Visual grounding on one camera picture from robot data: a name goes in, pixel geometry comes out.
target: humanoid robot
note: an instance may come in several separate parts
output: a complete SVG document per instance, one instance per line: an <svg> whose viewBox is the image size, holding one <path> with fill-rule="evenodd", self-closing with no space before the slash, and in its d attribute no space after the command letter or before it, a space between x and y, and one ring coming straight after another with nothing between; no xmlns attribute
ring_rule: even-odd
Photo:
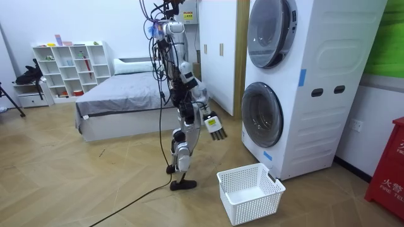
<svg viewBox="0 0 404 227"><path fill-rule="evenodd" d="M153 67L160 80L164 76L170 87L170 100L178 109L181 127L172 133L172 163L166 169L167 174L175 173L175 180L170 190L192 189L196 181L185 180L189 169L193 150L198 142L201 115L213 140L227 137L221 122L209 106L209 96L205 86L198 81L192 72L192 65L187 61L187 40L184 24L175 21L179 14L179 4L184 0L168 0L151 12L146 19L153 22L150 29L152 37L150 45ZM163 14L161 20L153 19L152 13L159 10Z"/></svg>

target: red cabinet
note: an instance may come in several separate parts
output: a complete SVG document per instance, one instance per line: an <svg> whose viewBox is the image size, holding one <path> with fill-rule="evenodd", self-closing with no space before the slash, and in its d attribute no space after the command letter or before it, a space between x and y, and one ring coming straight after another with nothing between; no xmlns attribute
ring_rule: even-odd
<svg viewBox="0 0 404 227"><path fill-rule="evenodd" d="M404 117L395 127L380 158L365 199L376 202L404 219Z"/></svg>

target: white pillow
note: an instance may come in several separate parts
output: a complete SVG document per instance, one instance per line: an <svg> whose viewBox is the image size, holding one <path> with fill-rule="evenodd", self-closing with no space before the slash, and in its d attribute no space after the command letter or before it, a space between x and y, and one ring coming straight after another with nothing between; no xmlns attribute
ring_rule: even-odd
<svg viewBox="0 0 404 227"><path fill-rule="evenodd" d="M122 62L120 59L114 59L115 75L152 72L153 64L151 61L145 62Z"/></svg>

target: green poster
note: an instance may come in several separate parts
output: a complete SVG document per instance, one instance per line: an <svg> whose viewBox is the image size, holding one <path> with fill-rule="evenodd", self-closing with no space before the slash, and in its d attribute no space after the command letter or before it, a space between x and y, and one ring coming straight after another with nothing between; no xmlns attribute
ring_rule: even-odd
<svg viewBox="0 0 404 227"><path fill-rule="evenodd" d="M389 0L365 73L404 78L404 0Z"/></svg>

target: white wall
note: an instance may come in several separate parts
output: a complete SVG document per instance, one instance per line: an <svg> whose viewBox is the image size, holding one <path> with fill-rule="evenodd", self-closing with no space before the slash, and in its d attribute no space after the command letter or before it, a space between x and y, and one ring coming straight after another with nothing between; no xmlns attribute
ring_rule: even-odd
<svg viewBox="0 0 404 227"><path fill-rule="evenodd" d="M146 10L149 13L153 3L162 2L147 0ZM0 1L0 25L17 75L25 72L25 65L32 65L31 44L55 43L55 34L60 34L65 41L106 41L113 58L146 57L148 41L143 35L144 21L137 0ZM196 25L186 25L186 31L189 60L196 62Z"/></svg>
<svg viewBox="0 0 404 227"><path fill-rule="evenodd" d="M15 81L15 73L13 66L7 52L6 44L4 43L3 36L0 30L0 82L1 87L6 91L6 93L13 99L13 101L21 106L20 101L16 93L14 92L13 84L11 82ZM14 105L8 100L7 97L3 96L0 98L0 107L11 108Z"/></svg>
<svg viewBox="0 0 404 227"><path fill-rule="evenodd" d="M237 1L200 1L201 77L212 98L230 115L234 111ZM208 46L207 54L203 45ZM223 44L223 56L219 45Z"/></svg>
<svg viewBox="0 0 404 227"><path fill-rule="evenodd" d="M348 116L363 121L361 132L345 126L337 157L373 176L393 130L392 121L404 116L404 93L359 86Z"/></svg>

